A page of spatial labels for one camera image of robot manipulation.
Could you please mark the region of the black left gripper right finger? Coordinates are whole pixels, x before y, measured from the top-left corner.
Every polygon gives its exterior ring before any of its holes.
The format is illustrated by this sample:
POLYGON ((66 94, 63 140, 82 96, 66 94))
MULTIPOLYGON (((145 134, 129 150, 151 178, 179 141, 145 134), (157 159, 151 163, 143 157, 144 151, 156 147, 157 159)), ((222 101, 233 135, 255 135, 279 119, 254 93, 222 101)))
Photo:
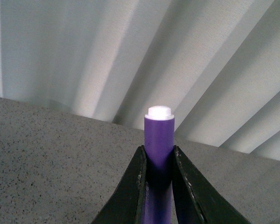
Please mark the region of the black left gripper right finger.
POLYGON ((172 187, 179 224, 249 223, 178 146, 174 146, 172 187))

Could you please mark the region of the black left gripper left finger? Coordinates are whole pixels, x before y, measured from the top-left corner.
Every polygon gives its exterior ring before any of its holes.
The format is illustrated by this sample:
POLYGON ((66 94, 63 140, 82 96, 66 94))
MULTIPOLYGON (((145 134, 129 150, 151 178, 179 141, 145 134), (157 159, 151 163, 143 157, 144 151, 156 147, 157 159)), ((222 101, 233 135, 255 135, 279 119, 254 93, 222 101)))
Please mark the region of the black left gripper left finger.
POLYGON ((114 193, 96 216, 97 224, 143 223, 146 198, 147 158, 137 148, 114 193))

